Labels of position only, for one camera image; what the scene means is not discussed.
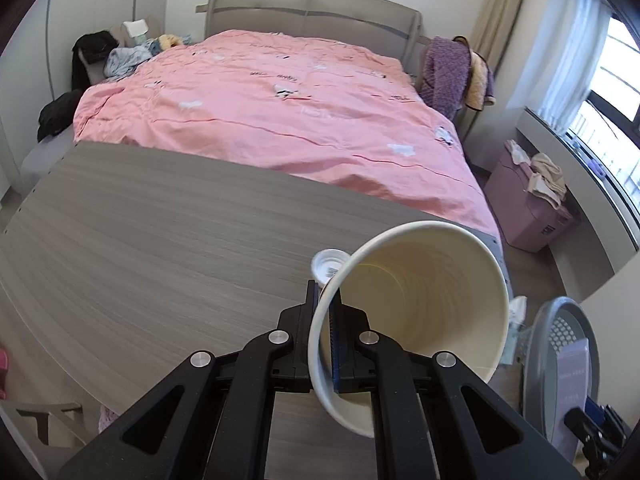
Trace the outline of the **white plastic bottle cap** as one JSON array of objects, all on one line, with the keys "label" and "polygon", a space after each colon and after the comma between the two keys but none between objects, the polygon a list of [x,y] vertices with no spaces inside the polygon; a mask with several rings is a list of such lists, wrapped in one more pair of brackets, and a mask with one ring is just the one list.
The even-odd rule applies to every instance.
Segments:
[{"label": "white plastic bottle cap", "polygon": [[311,259],[311,275],[321,287],[324,287],[349,258],[350,255],[342,250],[322,249]]}]

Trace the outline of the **cream paper cup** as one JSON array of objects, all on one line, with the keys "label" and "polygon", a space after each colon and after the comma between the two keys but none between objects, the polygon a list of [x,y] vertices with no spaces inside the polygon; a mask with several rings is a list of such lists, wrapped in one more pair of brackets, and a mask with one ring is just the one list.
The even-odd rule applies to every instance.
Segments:
[{"label": "cream paper cup", "polygon": [[489,247],[460,226],[395,226],[358,248],[322,290],[308,337],[312,388],[336,422],[370,438],[369,398],[334,390],[327,320],[334,298],[363,311],[371,330],[409,352],[449,351],[484,382],[494,376],[508,331],[506,278]]}]

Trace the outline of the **grey perforated trash basket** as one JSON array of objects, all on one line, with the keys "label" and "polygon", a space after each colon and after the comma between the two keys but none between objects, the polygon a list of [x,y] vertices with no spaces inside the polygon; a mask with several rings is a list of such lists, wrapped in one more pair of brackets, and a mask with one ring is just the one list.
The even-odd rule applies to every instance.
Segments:
[{"label": "grey perforated trash basket", "polygon": [[524,352],[524,418],[551,444],[556,407],[556,359],[560,351],[578,339],[587,338],[590,348],[589,399],[596,400],[600,386],[600,358],[596,336],[582,307],[573,299],[558,297],[538,311],[528,330]]}]

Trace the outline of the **pink storage box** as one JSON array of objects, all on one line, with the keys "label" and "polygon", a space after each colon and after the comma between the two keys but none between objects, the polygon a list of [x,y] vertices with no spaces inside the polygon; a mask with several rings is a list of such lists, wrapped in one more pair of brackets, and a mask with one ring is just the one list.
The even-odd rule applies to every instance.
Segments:
[{"label": "pink storage box", "polygon": [[564,205],[555,209],[548,200],[529,192],[532,175],[529,166],[517,165],[504,148],[484,187],[504,239],[524,252],[540,252],[576,223]]}]

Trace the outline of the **pink duvet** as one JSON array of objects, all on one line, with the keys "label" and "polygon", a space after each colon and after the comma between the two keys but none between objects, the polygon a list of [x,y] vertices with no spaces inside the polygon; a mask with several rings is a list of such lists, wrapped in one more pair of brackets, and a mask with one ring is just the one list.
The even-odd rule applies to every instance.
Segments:
[{"label": "pink duvet", "polygon": [[454,124],[396,58],[344,42],[227,30],[173,47],[90,87],[74,133],[282,171],[498,234]]}]

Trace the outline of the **beige clothes on box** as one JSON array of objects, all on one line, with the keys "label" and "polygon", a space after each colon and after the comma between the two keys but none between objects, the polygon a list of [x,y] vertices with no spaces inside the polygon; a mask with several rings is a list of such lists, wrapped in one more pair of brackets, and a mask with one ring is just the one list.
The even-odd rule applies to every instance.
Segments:
[{"label": "beige clothes on box", "polygon": [[506,141],[512,164],[521,169],[527,178],[526,191],[545,200],[553,209],[563,206],[566,197],[566,184],[563,170],[544,153],[530,157],[514,140]]}]

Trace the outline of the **grey mattress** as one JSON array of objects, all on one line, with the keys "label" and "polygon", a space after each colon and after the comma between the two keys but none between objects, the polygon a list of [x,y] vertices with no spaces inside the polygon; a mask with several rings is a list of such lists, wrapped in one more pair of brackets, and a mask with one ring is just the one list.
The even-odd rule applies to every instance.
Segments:
[{"label": "grey mattress", "polygon": [[21,169],[21,194],[25,197],[74,145],[74,129],[69,126],[57,136],[47,136],[24,158]]}]

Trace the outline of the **black clothes pile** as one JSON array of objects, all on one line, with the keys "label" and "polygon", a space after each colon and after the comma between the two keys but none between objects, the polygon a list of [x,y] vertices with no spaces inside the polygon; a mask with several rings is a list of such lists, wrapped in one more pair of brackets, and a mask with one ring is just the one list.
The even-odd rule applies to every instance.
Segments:
[{"label": "black clothes pile", "polygon": [[104,65],[108,55],[119,42],[108,30],[85,34],[76,40],[72,49],[72,90],[47,104],[38,118],[37,141],[58,136],[74,120],[80,98],[92,85],[89,68]]}]

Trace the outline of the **purple quilted jacket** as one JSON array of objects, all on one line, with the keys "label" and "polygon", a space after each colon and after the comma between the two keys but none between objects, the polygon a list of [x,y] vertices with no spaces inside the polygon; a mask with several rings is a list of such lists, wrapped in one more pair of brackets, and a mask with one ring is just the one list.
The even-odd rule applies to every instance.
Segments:
[{"label": "purple quilted jacket", "polygon": [[427,46],[418,93],[424,103],[454,120],[463,107],[481,112],[496,102],[494,74],[465,36],[436,36]]}]

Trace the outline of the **yellow plush toy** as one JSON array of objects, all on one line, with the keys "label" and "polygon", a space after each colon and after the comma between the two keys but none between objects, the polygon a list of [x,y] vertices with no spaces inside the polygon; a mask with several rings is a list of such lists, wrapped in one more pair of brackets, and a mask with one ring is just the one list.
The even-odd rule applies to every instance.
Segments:
[{"label": "yellow plush toy", "polygon": [[163,34],[157,38],[158,45],[160,46],[160,50],[167,51],[174,47],[183,46],[183,40],[181,37],[176,35],[168,35]]}]

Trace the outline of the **light blue crumpled clothes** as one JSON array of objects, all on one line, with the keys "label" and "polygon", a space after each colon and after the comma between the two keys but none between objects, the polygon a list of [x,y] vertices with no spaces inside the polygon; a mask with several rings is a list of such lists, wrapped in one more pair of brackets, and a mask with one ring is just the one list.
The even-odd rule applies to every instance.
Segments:
[{"label": "light blue crumpled clothes", "polygon": [[118,47],[111,50],[104,65],[106,79],[120,79],[134,73],[139,65],[149,61],[152,54],[143,46]]}]

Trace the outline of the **grey bed headboard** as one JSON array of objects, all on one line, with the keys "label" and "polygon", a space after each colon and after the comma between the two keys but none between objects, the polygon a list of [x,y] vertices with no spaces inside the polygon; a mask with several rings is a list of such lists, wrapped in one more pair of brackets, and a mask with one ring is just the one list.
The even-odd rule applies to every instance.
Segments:
[{"label": "grey bed headboard", "polygon": [[332,39],[397,58],[412,76],[430,42],[422,14],[390,0],[208,0],[195,11],[205,15],[205,37],[243,29]]}]

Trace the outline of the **white tissue box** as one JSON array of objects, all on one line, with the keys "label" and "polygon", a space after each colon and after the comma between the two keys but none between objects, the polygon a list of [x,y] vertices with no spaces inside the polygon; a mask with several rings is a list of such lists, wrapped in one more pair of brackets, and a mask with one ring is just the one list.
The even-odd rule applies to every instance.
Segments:
[{"label": "white tissue box", "polygon": [[144,18],[135,21],[123,21],[122,33],[127,47],[140,46],[148,40],[149,25]]}]

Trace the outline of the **white sheer curtain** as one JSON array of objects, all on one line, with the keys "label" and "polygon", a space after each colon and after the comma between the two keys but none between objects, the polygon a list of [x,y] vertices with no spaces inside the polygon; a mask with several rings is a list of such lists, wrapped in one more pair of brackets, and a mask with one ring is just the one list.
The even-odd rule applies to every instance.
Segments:
[{"label": "white sheer curtain", "polygon": [[555,133],[572,124],[590,90],[612,9],[604,0],[563,0],[530,108]]}]

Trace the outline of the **beige curtain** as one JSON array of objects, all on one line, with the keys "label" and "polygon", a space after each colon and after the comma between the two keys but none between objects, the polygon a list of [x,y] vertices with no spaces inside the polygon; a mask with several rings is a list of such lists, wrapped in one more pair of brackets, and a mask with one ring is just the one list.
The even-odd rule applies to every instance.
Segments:
[{"label": "beige curtain", "polygon": [[470,44],[496,72],[508,47],[523,0],[483,0]]}]

